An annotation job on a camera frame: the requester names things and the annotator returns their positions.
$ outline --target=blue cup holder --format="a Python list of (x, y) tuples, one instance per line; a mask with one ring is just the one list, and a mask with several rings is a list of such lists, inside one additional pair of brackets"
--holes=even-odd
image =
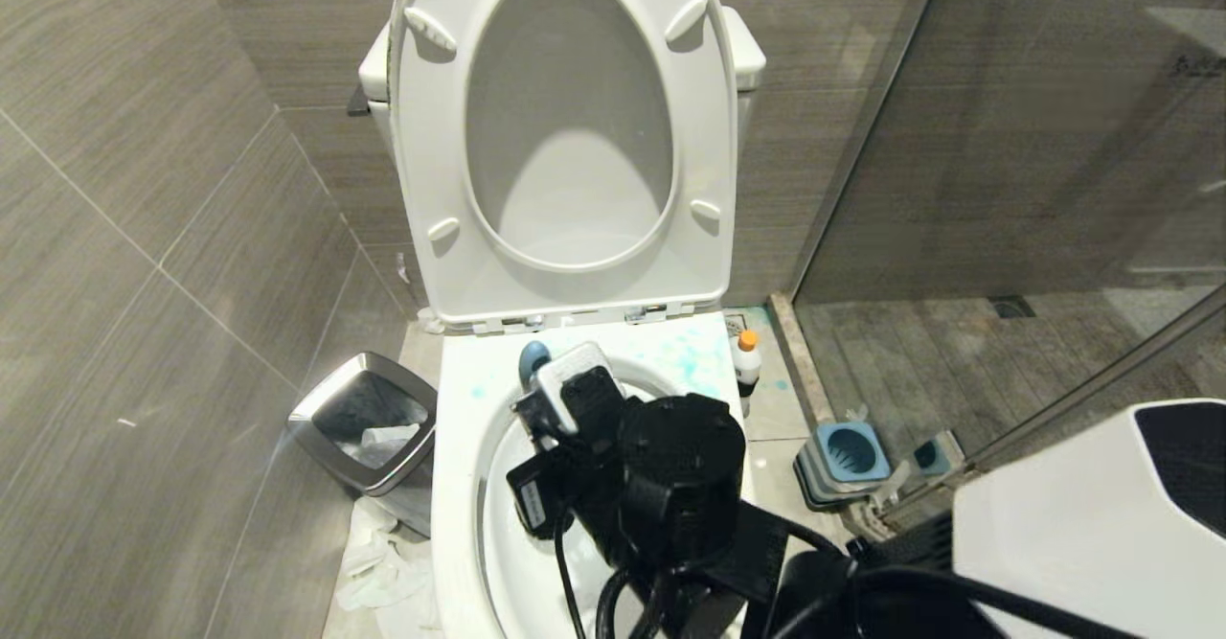
[(879, 481), (890, 476), (877, 433), (864, 422), (819, 426), (818, 446), (835, 481)]

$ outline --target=plastic bottle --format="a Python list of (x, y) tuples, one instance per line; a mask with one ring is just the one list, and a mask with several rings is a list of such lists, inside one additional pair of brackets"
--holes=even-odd
[(732, 342), (732, 368), (737, 370), (737, 389), (741, 391), (741, 411), (749, 416), (749, 395), (758, 385), (763, 369), (763, 354), (758, 351), (758, 334), (742, 330)]

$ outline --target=floor drain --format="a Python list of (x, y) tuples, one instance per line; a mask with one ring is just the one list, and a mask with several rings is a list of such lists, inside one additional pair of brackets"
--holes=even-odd
[(988, 297), (988, 303), (996, 309), (998, 316), (1003, 319), (1032, 319), (1035, 309), (1030, 308), (1020, 294), (1008, 297)]

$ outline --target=trash can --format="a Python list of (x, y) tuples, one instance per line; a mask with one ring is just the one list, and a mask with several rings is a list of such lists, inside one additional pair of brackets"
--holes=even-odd
[(360, 352), (303, 397), (287, 424), (315, 461), (429, 537), (436, 404), (416, 373)]

